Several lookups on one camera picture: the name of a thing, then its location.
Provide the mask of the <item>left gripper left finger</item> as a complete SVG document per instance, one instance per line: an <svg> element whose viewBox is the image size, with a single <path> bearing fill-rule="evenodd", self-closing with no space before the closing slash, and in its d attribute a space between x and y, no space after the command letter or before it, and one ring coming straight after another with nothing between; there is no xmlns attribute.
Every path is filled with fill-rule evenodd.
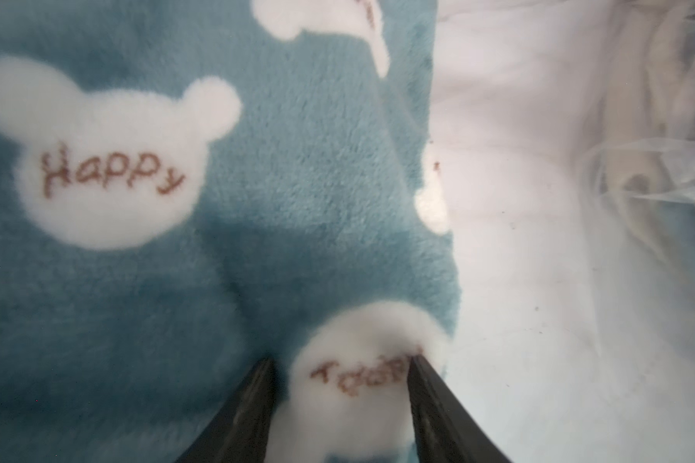
<svg viewBox="0 0 695 463"><path fill-rule="evenodd" d="M276 399L274 360L257 362L177 463L263 463Z"/></svg>

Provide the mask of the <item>teal bear pattern blanket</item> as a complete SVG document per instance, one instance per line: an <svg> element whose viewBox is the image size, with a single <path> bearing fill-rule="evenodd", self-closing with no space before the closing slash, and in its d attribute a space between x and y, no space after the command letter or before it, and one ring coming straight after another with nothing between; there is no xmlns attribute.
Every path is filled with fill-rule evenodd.
<svg viewBox="0 0 695 463"><path fill-rule="evenodd" d="M0 462L414 462L459 310L434 1L0 1Z"/></svg>

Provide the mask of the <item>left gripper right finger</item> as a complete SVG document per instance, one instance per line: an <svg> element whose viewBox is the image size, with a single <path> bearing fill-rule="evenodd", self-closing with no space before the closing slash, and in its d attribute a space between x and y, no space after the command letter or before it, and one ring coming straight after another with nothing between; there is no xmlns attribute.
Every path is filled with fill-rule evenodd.
<svg viewBox="0 0 695 463"><path fill-rule="evenodd" d="M409 360L407 389L420 463L510 463L422 355Z"/></svg>

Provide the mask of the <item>clear plastic vacuum bag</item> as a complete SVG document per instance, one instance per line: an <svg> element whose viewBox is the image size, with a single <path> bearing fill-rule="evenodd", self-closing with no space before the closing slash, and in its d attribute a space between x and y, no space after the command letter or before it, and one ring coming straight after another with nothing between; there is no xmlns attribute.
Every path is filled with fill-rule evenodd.
<svg viewBox="0 0 695 463"><path fill-rule="evenodd" d="M695 1L612 1L575 158L598 304L695 322Z"/></svg>

